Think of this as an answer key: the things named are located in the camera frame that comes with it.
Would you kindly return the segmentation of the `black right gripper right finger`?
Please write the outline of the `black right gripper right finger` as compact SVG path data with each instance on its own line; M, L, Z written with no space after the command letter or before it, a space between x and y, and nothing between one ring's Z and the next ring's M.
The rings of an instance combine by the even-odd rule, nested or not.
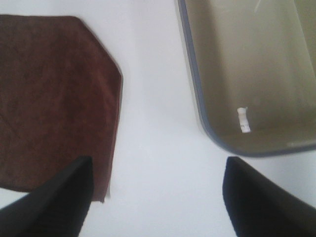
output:
M239 157L228 157L223 200L238 237L314 237L316 209Z

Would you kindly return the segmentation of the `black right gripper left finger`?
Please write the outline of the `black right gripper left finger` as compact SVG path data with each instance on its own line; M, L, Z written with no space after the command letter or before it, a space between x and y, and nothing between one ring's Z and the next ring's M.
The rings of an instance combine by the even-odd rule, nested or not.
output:
M0 210L2 237L77 237L94 191L92 158L78 157L29 194Z

